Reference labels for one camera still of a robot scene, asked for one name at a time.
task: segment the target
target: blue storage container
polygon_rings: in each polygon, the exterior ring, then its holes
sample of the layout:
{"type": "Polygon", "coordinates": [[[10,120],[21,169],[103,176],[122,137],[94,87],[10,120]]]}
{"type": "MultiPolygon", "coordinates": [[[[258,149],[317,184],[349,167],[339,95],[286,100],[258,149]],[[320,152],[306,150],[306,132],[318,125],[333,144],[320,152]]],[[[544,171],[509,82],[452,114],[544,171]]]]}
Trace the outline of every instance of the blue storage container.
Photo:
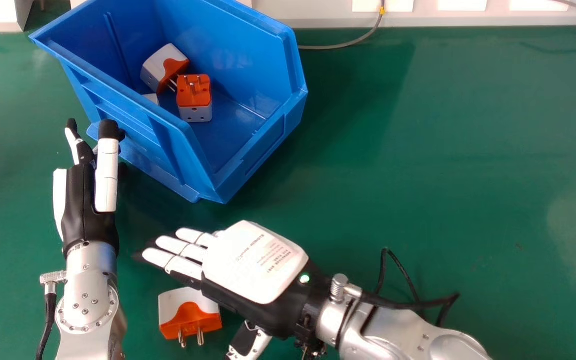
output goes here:
{"type": "Polygon", "coordinates": [[[126,131],[121,157],[190,202],[227,203],[300,123],[308,90],[290,27],[234,0],[89,0],[30,35],[59,59],[92,125],[126,131]],[[142,64],[172,43],[208,74],[213,119],[140,94],[142,64]]]}

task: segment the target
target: metal pin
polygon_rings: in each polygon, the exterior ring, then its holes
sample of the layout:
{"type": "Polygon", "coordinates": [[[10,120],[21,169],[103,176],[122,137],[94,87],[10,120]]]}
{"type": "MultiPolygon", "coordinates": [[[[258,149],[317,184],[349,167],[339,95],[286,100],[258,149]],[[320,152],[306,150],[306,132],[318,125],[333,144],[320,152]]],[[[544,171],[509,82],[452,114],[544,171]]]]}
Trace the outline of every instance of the metal pin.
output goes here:
{"type": "Polygon", "coordinates": [[[204,346],[204,331],[201,327],[197,328],[197,344],[204,346]]]}
{"type": "Polygon", "coordinates": [[[181,334],[181,329],[179,329],[178,337],[179,337],[179,344],[181,345],[181,347],[183,349],[185,349],[186,348],[186,338],[181,334]]]}

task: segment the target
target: robotic hand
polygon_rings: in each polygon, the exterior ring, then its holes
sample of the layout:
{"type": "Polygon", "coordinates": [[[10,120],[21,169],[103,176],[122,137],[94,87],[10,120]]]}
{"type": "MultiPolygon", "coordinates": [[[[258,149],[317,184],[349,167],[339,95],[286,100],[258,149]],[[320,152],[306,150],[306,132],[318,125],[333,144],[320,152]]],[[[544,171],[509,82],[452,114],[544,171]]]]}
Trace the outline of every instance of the robotic hand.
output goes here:
{"type": "Polygon", "coordinates": [[[181,228],[138,255],[246,319],[226,359],[258,358],[272,337],[295,337],[303,359],[335,347],[342,359],[488,360],[472,337],[425,322],[412,310],[323,275],[292,241],[248,221],[208,234],[181,228]]]}
{"type": "Polygon", "coordinates": [[[66,258],[66,271],[45,273],[46,328],[37,350],[41,360],[55,320],[61,333],[58,360],[119,360],[126,318],[117,291],[119,235],[115,225],[119,141],[115,121],[99,125],[93,150],[74,119],[65,129],[74,166],[53,174],[54,218],[66,258]],[[57,284],[64,296],[57,303],[57,284]]]}

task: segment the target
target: green table surface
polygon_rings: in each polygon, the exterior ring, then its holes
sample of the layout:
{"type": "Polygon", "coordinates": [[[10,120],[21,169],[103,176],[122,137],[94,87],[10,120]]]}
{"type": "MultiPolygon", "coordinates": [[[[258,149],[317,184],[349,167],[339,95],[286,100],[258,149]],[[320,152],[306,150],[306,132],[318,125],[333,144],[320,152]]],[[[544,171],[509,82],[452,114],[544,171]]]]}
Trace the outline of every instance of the green table surface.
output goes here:
{"type": "MultiPolygon", "coordinates": [[[[361,32],[297,36],[336,43],[361,32]]],[[[88,125],[57,60],[27,36],[0,34],[0,359],[34,356],[39,275],[64,268],[52,171],[72,162],[66,119],[88,125]]],[[[366,289],[380,249],[391,248],[422,298],[461,292],[446,326],[494,358],[576,359],[576,27],[383,29],[356,47],[301,56],[302,124],[231,203],[188,203],[134,168],[123,184],[128,358],[222,358],[242,319],[224,313],[224,330],[203,347],[164,340],[157,297],[179,285],[131,255],[176,228],[247,219],[366,289]]],[[[384,294],[409,301],[390,269],[384,294]]],[[[300,353],[274,341],[263,358],[300,353]]]]}

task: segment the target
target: bolt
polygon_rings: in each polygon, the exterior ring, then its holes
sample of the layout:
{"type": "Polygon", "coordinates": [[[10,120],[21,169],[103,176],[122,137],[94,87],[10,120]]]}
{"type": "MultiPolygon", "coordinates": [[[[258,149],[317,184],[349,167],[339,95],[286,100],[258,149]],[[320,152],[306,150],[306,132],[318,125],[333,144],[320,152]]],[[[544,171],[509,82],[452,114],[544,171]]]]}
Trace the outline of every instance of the bolt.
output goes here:
{"type": "Polygon", "coordinates": [[[348,277],[342,273],[338,273],[332,278],[330,284],[330,301],[333,303],[341,303],[344,301],[344,287],[348,284],[348,277]]]}

